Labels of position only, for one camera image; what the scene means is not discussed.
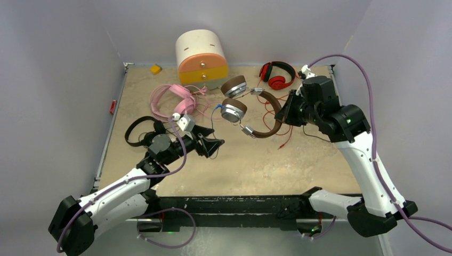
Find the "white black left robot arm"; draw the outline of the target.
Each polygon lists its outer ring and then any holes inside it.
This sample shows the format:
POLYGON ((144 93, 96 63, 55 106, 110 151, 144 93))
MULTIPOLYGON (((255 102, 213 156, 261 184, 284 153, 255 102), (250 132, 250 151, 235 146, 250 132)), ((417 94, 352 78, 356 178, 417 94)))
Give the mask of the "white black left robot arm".
POLYGON ((195 125, 184 136, 177 133, 175 139, 167 134, 156 135, 145 143, 144 158, 123 177, 79 199, 64 198, 48 227, 57 242, 57 252, 80 255, 114 225, 140 215, 156 216, 159 204, 146 192, 166 176, 182 170, 184 164, 174 171, 167 166, 179 158, 186 162, 191 151, 211 157, 225 143, 223 139, 209 138, 212 133, 214 129, 195 125))

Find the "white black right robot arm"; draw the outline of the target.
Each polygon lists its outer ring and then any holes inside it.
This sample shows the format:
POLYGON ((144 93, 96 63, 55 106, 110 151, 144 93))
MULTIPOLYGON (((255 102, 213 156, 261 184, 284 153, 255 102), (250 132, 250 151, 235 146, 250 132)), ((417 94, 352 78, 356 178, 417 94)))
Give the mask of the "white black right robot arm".
POLYGON ((340 104, 330 78, 311 77, 300 90, 291 90, 276 120, 317 126, 344 156, 361 190, 357 197, 314 187, 301 196, 299 209, 304 216, 328 213, 347 220, 362 237, 372 237, 389 232, 403 217, 417 212, 416 203, 399 193, 372 148, 374 138, 365 114, 356 105, 340 104))

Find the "brown leather silver headphones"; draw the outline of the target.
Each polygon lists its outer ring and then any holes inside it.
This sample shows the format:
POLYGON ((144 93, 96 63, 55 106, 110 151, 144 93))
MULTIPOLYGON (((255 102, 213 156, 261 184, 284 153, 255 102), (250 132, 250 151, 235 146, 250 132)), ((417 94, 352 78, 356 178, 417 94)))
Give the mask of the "brown leather silver headphones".
MULTIPOLYGON (((276 114, 282 110, 279 100, 273 94, 265 91, 261 87, 249 89, 246 78, 243 75, 229 79, 220 87, 220 90, 225 96, 225 99, 221 103, 221 117, 232 124, 240 124, 247 113, 247 106, 236 98, 237 96, 244 95, 246 91, 265 99, 273 107, 276 114)), ((265 139, 277 134, 282 124, 281 121, 275 120, 273 128, 267 132, 256 131, 249 125, 240 125, 240 128, 246 135, 252 138, 265 139)))

